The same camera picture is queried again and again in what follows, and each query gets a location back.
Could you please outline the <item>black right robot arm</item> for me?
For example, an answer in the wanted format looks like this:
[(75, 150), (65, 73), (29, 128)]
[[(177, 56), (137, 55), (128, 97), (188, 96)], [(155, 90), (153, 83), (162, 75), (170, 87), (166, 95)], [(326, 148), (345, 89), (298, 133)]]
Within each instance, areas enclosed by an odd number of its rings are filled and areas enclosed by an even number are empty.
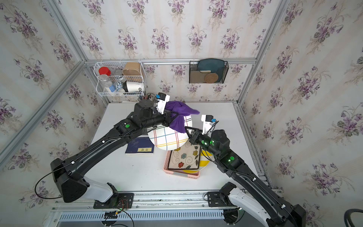
[(185, 128), (189, 141), (199, 145), (214, 157), (218, 169), (242, 186), (238, 189), (227, 182), (220, 192), (225, 200), (245, 210), (265, 227), (304, 227), (306, 211), (292, 205), (262, 182), (246, 162), (230, 148), (230, 140), (224, 130), (215, 130), (210, 136), (202, 130)]

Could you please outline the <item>purple microfibre cloth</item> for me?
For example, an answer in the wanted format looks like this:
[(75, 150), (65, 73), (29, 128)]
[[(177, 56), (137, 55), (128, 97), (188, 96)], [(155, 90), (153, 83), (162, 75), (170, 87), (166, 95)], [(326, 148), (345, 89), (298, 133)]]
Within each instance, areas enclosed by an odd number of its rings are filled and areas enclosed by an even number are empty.
[(165, 110), (171, 111), (172, 118), (174, 118), (169, 127), (179, 133), (186, 133), (184, 117), (190, 116), (192, 114), (200, 114), (198, 110), (192, 109), (188, 105), (180, 101), (167, 102), (165, 105)]

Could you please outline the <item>white plaid round plate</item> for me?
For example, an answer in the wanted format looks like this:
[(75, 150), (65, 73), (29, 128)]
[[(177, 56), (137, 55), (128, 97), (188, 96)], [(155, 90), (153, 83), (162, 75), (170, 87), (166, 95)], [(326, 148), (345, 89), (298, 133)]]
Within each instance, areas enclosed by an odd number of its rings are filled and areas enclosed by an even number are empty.
[(147, 135), (157, 148), (167, 151), (182, 147), (189, 139), (187, 133), (163, 125), (148, 129)]

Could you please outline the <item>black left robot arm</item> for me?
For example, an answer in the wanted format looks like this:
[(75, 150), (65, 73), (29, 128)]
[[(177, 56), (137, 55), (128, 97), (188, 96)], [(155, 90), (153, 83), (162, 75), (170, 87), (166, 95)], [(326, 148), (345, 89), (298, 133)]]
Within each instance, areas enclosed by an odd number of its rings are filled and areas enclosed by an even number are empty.
[(85, 174), (113, 151), (145, 134), (149, 128), (159, 125), (170, 126), (179, 116), (175, 111), (157, 111), (150, 100), (141, 100), (125, 119), (120, 120), (101, 139), (78, 154), (65, 160), (51, 162), (54, 182), (65, 203), (78, 199), (93, 199), (100, 203), (112, 203), (119, 192), (111, 183), (99, 183), (88, 179)]

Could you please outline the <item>square floral plate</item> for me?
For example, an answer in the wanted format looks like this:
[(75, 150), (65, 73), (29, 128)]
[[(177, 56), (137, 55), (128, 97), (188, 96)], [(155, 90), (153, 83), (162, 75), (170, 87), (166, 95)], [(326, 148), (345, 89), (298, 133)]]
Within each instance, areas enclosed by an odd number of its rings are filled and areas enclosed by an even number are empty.
[(187, 141), (180, 148), (171, 151), (168, 169), (197, 170), (200, 161), (200, 145), (192, 145)]

